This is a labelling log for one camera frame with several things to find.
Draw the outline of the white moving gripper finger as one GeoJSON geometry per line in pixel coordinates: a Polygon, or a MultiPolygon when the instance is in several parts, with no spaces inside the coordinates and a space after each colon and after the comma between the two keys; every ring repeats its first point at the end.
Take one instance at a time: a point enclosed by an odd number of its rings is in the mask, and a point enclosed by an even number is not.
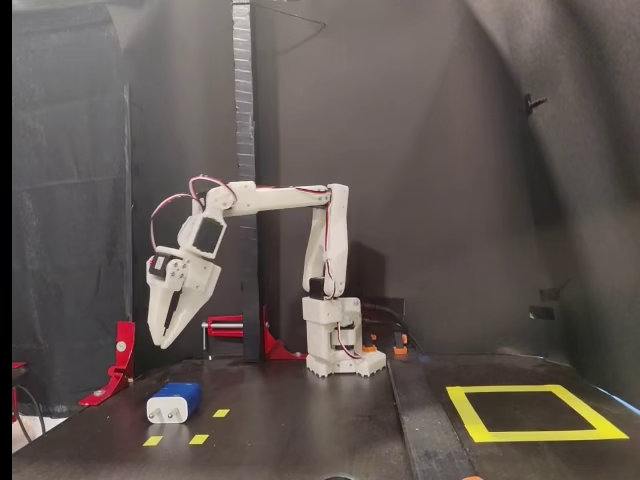
{"type": "Polygon", "coordinates": [[[161,284],[150,285],[147,324],[151,339],[155,346],[160,347],[165,335],[165,322],[173,294],[174,287],[161,284]]]}

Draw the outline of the white fixed gripper finger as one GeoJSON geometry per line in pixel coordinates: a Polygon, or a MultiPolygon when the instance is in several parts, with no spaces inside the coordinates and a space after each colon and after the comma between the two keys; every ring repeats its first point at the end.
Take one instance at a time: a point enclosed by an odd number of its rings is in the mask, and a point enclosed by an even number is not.
{"type": "Polygon", "coordinates": [[[211,289],[183,288],[173,295],[169,304],[169,323],[163,337],[164,349],[167,349],[177,339],[194,316],[209,301],[212,293],[211,289]]]}

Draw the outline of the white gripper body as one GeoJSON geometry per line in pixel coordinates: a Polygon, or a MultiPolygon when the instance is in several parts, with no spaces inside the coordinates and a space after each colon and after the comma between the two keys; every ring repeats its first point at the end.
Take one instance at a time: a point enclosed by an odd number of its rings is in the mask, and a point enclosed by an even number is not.
{"type": "Polygon", "coordinates": [[[221,269],[205,258],[182,249],[159,246],[146,262],[150,288],[198,293],[213,290],[221,269]]]}

